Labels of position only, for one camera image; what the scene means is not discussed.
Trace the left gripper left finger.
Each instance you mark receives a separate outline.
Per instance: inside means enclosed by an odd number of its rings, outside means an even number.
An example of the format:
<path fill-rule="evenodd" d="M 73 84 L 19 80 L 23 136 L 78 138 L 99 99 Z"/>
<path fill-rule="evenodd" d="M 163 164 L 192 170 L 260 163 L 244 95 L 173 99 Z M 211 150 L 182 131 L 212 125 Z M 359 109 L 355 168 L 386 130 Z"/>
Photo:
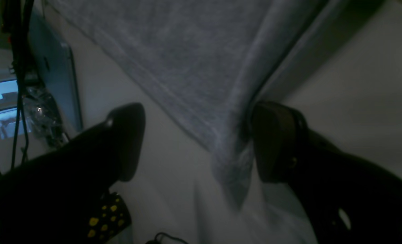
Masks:
<path fill-rule="evenodd" d="M 0 244 L 80 244 L 118 181 L 135 175 L 145 132 L 141 103 L 113 109 L 62 148 L 0 177 Z"/>

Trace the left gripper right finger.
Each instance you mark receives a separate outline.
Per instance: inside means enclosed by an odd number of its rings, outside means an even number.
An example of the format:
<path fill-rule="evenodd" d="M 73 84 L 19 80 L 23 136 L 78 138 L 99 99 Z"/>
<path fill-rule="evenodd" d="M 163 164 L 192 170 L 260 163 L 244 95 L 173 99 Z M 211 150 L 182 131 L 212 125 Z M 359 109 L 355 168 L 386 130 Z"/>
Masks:
<path fill-rule="evenodd" d="M 286 183 L 320 244 L 402 244 L 402 180 L 345 153 L 298 110 L 262 101 L 251 115 L 259 177 Z"/>

